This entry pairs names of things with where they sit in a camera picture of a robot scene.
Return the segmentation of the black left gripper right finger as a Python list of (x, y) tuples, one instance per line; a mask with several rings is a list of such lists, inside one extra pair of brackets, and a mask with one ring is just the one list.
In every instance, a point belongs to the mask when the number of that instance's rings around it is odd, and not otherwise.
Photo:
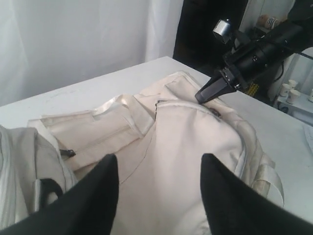
[(311, 223), (270, 202), (213, 154), (201, 158), (201, 197), (214, 235), (311, 235)]

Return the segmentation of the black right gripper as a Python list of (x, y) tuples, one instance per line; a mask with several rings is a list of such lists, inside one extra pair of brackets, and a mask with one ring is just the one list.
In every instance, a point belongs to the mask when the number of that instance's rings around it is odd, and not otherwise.
[(224, 58), (225, 66), (195, 94), (199, 104), (247, 86), (286, 58), (286, 37), (262, 37), (249, 42)]

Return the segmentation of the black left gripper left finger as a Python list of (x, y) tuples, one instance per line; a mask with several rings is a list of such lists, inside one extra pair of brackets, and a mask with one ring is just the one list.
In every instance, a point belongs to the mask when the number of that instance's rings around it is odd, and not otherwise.
[(58, 200), (2, 235), (109, 235), (118, 202), (118, 166), (106, 155), (82, 180)]

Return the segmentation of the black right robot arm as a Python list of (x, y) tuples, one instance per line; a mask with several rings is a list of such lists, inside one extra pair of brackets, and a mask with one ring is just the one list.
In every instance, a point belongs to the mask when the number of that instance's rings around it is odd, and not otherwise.
[(240, 31), (231, 32), (239, 42), (238, 49), (223, 56), (224, 65), (195, 94), (199, 104), (221, 95), (248, 88), (268, 69), (293, 54), (302, 55), (313, 46), (313, 2), (295, 2), (287, 19), (258, 39), (250, 40)]

